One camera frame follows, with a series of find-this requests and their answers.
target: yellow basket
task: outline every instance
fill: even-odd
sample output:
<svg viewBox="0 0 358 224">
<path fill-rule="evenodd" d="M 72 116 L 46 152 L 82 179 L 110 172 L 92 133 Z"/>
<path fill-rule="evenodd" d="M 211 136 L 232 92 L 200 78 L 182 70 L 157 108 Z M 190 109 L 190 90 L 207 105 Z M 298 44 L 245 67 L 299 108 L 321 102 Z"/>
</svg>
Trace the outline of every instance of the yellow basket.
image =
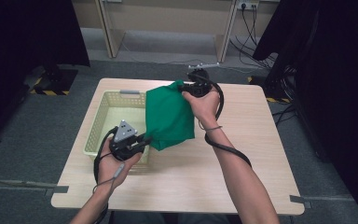
<svg viewBox="0 0 358 224">
<path fill-rule="evenodd" d="M 138 134 L 146 132 L 144 92 L 105 91 L 83 153 L 94 160 L 103 138 L 111 129 L 118 126 L 123 119 L 136 129 Z M 147 165 L 148 151 L 149 146 L 146 146 L 144 155 L 133 168 Z"/>
</svg>

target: power outlet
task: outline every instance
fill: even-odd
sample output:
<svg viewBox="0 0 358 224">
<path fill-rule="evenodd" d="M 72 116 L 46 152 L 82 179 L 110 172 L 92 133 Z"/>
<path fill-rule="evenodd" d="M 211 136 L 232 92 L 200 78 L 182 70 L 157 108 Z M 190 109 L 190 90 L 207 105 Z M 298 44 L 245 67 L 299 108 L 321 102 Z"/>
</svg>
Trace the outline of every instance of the power outlet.
<svg viewBox="0 0 358 224">
<path fill-rule="evenodd" d="M 237 9 L 242 10 L 242 4 L 245 4 L 245 10 L 257 10 L 259 2 L 258 0 L 240 0 L 238 1 Z"/>
</svg>

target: person's right arm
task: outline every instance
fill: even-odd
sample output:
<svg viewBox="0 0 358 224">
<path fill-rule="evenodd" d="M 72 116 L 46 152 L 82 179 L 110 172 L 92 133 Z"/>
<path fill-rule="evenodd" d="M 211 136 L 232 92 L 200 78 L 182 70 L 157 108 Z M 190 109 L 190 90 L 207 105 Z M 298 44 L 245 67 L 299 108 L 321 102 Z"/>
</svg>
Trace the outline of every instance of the person's right arm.
<svg viewBox="0 0 358 224">
<path fill-rule="evenodd" d="M 190 102 L 194 115 L 205 130 L 219 126 L 214 116 L 219 104 L 216 91 L 211 91 L 202 98 L 195 98 L 185 91 L 183 96 Z M 234 147 L 220 128 L 207 131 L 207 134 L 217 144 Z M 231 152 L 216 147 L 213 147 L 213 150 L 222 167 L 228 193 L 242 223 L 279 223 L 271 199 L 252 167 Z"/>
</svg>

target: gray carpet floor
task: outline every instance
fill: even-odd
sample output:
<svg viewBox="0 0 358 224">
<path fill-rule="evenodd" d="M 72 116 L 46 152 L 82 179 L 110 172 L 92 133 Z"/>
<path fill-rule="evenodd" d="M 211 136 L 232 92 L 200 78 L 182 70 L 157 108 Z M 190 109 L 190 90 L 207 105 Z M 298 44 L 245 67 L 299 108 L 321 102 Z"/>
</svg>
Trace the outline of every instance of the gray carpet floor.
<svg viewBox="0 0 358 224">
<path fill-rule="evenodd" d="M 68 223 L 76 210 L 51 206 L 51 188 L 59 181 L 92 95 L 103 77 L 186 79 L 184 65 L 91 61 L 79 71 L 67 96 L 28 94 L 0 134 L 0 223 Z M 211 68 L 213 81 L 247 84 L 234 70 Z M 36 68 L 27 82 L 41 74 Z M 287 105 L 268 103 L 271 113 Z M 358 223 L 358 206 L 331 163 L 321 162 L 297 117 L 279 124 L 287 158 L 306 211 L 297 217 L 280 216 L 281 223 Z"/>
</svg>

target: green cloth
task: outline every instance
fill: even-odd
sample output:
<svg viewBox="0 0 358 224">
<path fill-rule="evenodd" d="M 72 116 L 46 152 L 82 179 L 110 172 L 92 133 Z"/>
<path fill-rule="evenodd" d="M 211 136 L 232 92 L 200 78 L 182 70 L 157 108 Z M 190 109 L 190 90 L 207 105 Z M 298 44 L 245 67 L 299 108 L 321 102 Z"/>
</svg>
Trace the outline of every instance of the green cloth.
<svg viewBox="0 0 358 224">
<path fill-rule="evenodd" d="M 146 92 L 146 133 L 152 137 L 150 146 L 161 151 L 194 138 L 194 115 L 188 101 L 178 90 L 176 80 Z"/>
</svg>

